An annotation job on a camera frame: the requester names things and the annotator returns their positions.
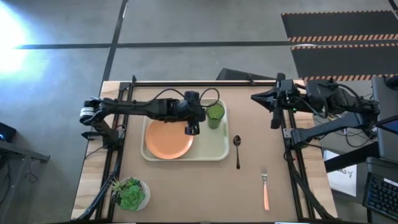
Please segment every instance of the glass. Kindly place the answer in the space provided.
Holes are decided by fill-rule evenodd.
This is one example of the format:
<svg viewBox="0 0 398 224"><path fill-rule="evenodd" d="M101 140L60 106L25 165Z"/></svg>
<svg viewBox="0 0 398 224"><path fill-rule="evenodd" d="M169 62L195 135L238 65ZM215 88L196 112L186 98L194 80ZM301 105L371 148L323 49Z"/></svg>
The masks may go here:
<svg viewBox="0 0 398 224"><path fill-rule="evenodd" d="M225 114L224 106L217 103L206 109L207 124L209 128L216 129L221 123Z"/></svg>

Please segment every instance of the brown paper mat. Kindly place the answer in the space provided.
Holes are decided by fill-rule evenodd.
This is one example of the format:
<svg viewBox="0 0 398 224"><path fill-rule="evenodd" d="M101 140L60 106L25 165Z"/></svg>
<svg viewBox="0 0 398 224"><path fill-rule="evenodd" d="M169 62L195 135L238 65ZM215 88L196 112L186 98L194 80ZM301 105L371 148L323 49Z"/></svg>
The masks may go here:
<svg viewBox="0 0 398 224"><path fill-rule="evenodd" d="M206 88L178 88L180 91ZM271 222L297 221L284 143L280 130L270 129L270 114L250 100L266 87L219 87L228 107L229 138L238 134L236 149L219 162L149 162L140 153L142 116L130 116L120 179L134 176L148 184L151 198L139 212L114 211L114 222ZM145 101L163 88L134 88L133 99ZM161 98L174 97L166 92ZM205 97L216 97L209 91ZM270 211L263 205L261 170L268 170Z"/></svg>

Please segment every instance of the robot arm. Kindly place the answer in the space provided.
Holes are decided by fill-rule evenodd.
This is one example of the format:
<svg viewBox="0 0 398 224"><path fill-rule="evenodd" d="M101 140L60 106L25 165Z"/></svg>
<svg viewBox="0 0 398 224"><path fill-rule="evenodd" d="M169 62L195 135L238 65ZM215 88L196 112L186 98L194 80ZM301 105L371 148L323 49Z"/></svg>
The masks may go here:
<svg viewBox="0 0 398 224"><path fill-rule="evenodd" d="M354 96L341 87L348 89ZM341 119L310 129L291 130L287 135L291 136L293 146L300 146L314 137L344 128L370 128L375 124L380 113L378 102L359 97L348 86L338 84L333 80L310 80L307 86L301 86L295 84L293 80L285 80L285 75L282 73L278 74L275 87L267 92L252 95L251 99L274 113L271 121L272 129L280 127L281 110L315 114L320 114L325 110L326 116L349 112Z"/></svg>
<svg viewBox="0 0 398 224"><path fill-rule="evenodd" d="M206 120L205 110L200 105L199 93L186 91L183 101L173 98L141 101L118 101L109 98L92 98L85 101L80 112L80 122L94 127L103 137L104 145L117 142L118 131L104 121L109 114L143 115L164 122L187 121L185 134L200 133L199 122Z"/></svg>

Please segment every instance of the black mat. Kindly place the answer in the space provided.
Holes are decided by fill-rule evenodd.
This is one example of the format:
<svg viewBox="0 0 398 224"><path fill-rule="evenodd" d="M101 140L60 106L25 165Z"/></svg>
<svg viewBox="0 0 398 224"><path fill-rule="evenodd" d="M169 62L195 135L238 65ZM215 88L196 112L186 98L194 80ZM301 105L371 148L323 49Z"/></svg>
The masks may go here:
<svg viewBox="0 0 398 224"><path fill-rule="evenodd" d="M398 44L292 47L299 78L338 81L398 75Z"/></svg>
<svg viewBox="0 0 398 224"><path fill-rule="evenodd" d="M283 13L292 42L398 39L392 11Z"/></svg>

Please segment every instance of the plant pot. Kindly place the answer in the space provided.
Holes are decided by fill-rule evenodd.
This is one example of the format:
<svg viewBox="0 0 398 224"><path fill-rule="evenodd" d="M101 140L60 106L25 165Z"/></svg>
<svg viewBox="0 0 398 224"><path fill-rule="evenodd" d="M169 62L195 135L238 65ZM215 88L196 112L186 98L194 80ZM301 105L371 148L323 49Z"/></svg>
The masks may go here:
<svg viewBox="0 0 398 224"><path fill-rule="evenodd" d="M125 184L125 183L127 183L127 181L129 181L130 179L139 180L139 179L137 179L137 178L128 177L128 178L125 178L125 179L123 179L123 180L120 180L120 183ZM150 190L149 190L148 185L147 185L145 182L141 181L141 180L139 180L139 182L140 182L140 184L141 184L142 191L143 191L143 193L145 194L145 199L139 204L137 210L132 210L132 211L139 211L139 210L142 210L143 208L145 208L145 206L147 206L147 204L148 204L148 202L149 202L149 199L150 199ZM115 191L112 193L112 197L111 197L111 198L117 198L117 195L116 195L116 192L115 192ZM117 199L113 199L113 200L115 201L115 203L116 203L117 205L119 205L119 207L120 207L121 209L128 210L128 209L122 208L122 207L120 206L120 200L117 200Z"/></svg>

